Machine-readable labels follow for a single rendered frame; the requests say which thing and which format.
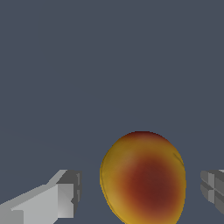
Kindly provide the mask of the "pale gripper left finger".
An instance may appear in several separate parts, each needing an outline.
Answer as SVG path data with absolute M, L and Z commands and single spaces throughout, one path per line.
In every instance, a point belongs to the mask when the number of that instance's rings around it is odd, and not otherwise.
M 55 224 L 73 218 L 81 200 L 82 171 L 59 170 L 45 185 L 0 205 L 0 224 Z

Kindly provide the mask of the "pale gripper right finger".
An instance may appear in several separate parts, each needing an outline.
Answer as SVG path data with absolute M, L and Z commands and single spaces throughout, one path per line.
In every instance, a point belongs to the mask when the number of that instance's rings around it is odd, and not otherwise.
M 200 173 L 202 195 L 224 214 L 224 170 L 209 170 Z

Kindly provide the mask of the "yellow red mango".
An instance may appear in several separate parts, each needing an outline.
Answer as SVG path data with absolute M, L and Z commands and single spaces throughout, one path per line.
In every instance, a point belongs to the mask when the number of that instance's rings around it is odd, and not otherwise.
M 186 199 L 186 170 L 167 139 L 136 131 L 119 138 L 104 156 L 100 185 L 125 224 L 177 224 Z

